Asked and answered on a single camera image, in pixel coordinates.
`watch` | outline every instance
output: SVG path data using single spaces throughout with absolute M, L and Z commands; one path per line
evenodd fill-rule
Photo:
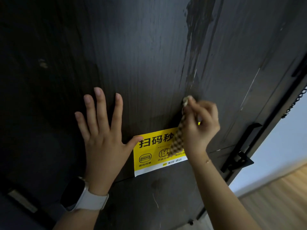
M 76 209 L 102 210 L 108 198 L 109 194 L 99 196 L 90 193 L 88 191 L 88 182 L 81 177 L 77 177 L 68 183 L 60 203 L 67 211 Z

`cloth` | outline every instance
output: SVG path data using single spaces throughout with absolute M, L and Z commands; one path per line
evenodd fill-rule
M 188 98 L 190 97 L 187 96 L 183 99 L 183 107 L 185 107 L 187 104 L 188 104 Z M 183 133 L 182 133 L 182 130 L 183 130 L 183 127 L 184 127 L 184 124 L 185 124 L 185 114 L 183 112 L 183 108 L 182 108 L 182 118 L 180 120 L 180 123 L 178 125 L 178 129 L 174 135 L 174 140 L 171 144 L 171 148 L 169 150 L 169 154 L 168 154 L 168 157 L 172 157 L 174 155 L 176 155 L 177 153 L 179 152 L 182 152 L 183 150 Z

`white watch band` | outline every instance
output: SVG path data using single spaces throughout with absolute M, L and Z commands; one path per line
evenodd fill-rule
M 75 209 L 88 209 L 88 210 L 102 210 L 108 201 L 109 194 L 106 196 L 99 196 L 92 194 L 88 191 L 88 183 L 85 182 L 85 188 L 81 194 Z

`yellow sign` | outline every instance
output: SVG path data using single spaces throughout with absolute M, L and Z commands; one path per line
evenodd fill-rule
M 141 135 L 144 139 L 133 149 L 135 176 L 187 160 L 184 150 L 167 158 L 176 131 L 174 127 Z

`person's left hand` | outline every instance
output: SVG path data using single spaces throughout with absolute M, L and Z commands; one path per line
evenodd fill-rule
M 95 87 L 94 91 L 97 99 L 97 114 L 93 97 L 86 94 L 84 102 L 87 124 L 81 112 L 76 112 L 75 117 L 85 143 L 86 172 L 84 179 L 89 183 L 91 193 L 104 196 L 108 193 L 131 151 L 143 137 L 135 136 L 127 144 L 123 144 L 121 95 L 116 93 L 110 127 L 105 95 L 99 87 Z

